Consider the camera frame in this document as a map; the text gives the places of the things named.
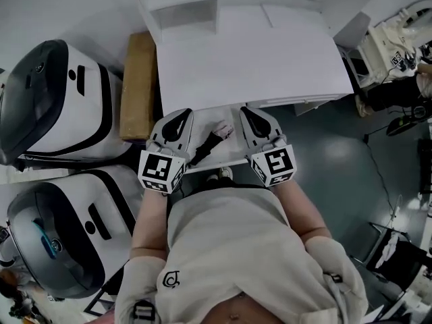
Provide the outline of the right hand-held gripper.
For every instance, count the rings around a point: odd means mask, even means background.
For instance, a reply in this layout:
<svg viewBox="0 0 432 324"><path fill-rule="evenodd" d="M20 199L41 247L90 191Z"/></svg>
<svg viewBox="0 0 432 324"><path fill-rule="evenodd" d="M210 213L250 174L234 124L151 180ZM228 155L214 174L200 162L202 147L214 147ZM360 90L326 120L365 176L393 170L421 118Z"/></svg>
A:
<svg viewBox="0 0 432 324"><path fill-rule="evenodd" d="M297 171L294 150L278 121L261 109L246 106L240 108L239 116L248 147L246 159L263 185L291 180Z"/></svg>

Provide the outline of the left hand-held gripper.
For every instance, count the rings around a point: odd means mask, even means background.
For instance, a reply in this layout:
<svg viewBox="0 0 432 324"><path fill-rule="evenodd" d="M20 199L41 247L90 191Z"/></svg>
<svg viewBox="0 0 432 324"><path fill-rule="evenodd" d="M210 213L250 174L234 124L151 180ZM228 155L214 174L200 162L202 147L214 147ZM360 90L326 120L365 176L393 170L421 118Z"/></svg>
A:
<svg viewBox="0 0 432 324"><path fill-rule="evenodd" d="M171 194L179 184L190 160L193 110L174 111L154 126L140 154L138 180L146 190Z"/></svg>

